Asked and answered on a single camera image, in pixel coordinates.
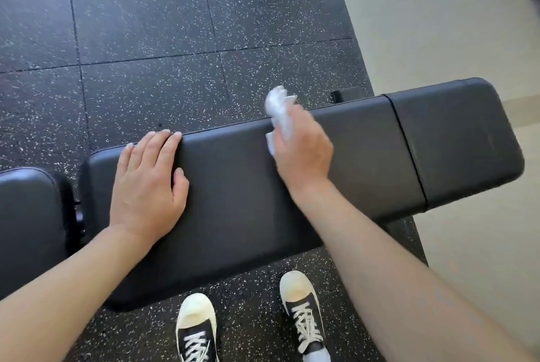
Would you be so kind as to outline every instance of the person's right arm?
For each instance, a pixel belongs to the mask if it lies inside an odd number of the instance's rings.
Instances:
[[[397,361],[531,361],[499,325],[349,203],[328,180],[333,146],[311,114],[274,133],[278,172],[332,256],[381,353]]]

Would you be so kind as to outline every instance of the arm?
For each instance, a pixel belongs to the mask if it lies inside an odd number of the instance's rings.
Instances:
[[[171,171],[181,134],[148,133],[118,161],[110,226],[0,301],[0,360],[62,361],[107,297],[183,213],[188,181]]]
[[[389,362],[530,361],[502,328],[351,205],[328,180],[332,144],[300,106],[274,135],[278,171],[325,243],[356,311]]]

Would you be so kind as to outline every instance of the shoe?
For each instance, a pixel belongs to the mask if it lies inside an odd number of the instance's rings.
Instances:
[[[176,343],[181,362],[219,362],[215,311],[205,294],[191,294],[178,312]]]
[[[300,271],[289,271],[281,277],[279,292],[285,311],[298,331],[298,351],[304,357],[322,350],[326,353],[319,299],[309,279]]]

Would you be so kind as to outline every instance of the person's left arm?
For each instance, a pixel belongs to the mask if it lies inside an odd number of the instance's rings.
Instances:
[[[0,301],[0,360],[60,362],[98,308],[186,206],[180,133],[150,132],[118,161],[110,225],[79,252]]]

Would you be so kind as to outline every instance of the weight bench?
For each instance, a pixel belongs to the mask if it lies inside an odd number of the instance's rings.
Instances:
[[[347,100],[348,91],[335,93]],[[433,85],[312,110],[334,143],[330,179],[375,222],[518,178],[523,155],[483,79]],[[268,153],[269,119],[189,133],[175,157],[190,180],[179,224],[107,301],[131,310],[321,245]],[[3,298],[66,258],[84,228],[109,224],[122,147],[91,154],[79,178],[82,222],[66,180],[34,168],[0,173]]]

